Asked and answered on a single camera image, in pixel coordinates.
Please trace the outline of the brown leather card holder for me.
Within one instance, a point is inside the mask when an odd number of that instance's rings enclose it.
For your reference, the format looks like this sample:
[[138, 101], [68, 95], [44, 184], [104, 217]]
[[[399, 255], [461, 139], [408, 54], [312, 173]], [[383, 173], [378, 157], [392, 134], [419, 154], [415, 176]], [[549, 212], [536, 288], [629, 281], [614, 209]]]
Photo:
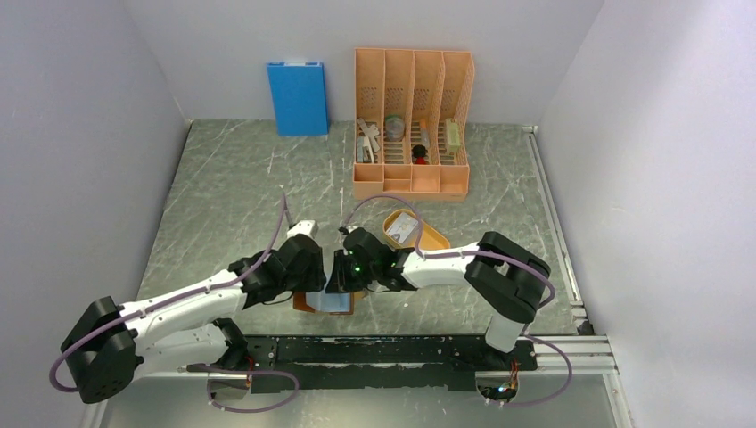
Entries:
[[295, 310], [328, 315], [350, 315], [354, 311], [352, 293], [295, 292], [292, 295]]

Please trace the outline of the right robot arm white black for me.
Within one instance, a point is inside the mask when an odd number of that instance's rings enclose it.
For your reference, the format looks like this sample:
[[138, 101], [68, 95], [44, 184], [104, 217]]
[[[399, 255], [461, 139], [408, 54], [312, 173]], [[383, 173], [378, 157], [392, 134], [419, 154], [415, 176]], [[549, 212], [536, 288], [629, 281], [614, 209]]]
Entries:
[[333, 256], [329, 293], [360, 292], [379, 284], [390, 292], [418, 291], [435, 285], [475, 290], [494, 310], [481, 345], [490, 368], [504, 368], [515, 344], [540, 308], [555, 296], [551, 267], [498, 232], [446, 250], [394, 249], [362, 227], [350, 231]]

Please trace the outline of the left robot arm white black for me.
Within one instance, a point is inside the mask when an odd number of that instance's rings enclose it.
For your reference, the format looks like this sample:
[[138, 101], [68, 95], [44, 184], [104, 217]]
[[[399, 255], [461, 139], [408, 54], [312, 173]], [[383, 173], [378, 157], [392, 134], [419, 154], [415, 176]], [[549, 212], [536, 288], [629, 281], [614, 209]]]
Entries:
[[[286, 292], [318, 292], [326, 279], [315, 222], [297, 223], [276, 250], [239, 259], [199, 283], [118, 305], [107, 296], [89, 304], [61, 345], [49, 378], [85, 404], [105, 401], [132, 382], [195, 364], [233, 371], [247, 342], [233, 316]], [[74, 386], [56, 377], [67, 366]]]

